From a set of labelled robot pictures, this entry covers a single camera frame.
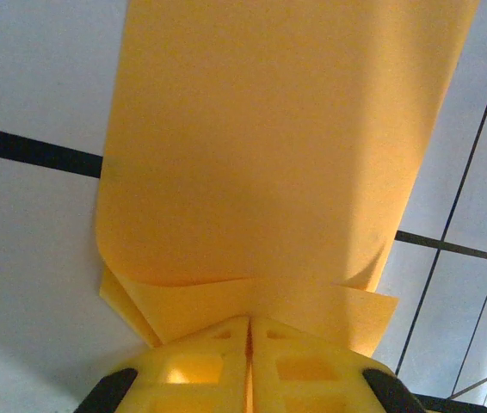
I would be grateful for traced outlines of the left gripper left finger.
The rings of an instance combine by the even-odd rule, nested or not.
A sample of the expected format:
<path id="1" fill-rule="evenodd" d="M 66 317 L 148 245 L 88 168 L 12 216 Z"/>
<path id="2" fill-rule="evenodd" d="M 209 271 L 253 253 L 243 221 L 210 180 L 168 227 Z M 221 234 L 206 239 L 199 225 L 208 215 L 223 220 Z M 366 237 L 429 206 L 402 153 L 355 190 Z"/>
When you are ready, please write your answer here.
<path id="1" fill-rule="evenodd" d="M 250 319 L 146 350 L 101 378 L 77 412 L 245 412 Z"/>

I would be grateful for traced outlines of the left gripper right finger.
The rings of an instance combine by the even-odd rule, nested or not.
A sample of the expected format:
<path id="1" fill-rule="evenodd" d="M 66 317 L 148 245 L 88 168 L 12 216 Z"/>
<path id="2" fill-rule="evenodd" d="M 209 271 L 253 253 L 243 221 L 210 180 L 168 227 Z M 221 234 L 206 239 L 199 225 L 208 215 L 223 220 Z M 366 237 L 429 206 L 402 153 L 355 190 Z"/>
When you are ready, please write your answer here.
<path id="1" fill-rule="evenodd" d="M 389 367 L 265 317 L 250 320 L 254 412 L 424 412 Z"/>

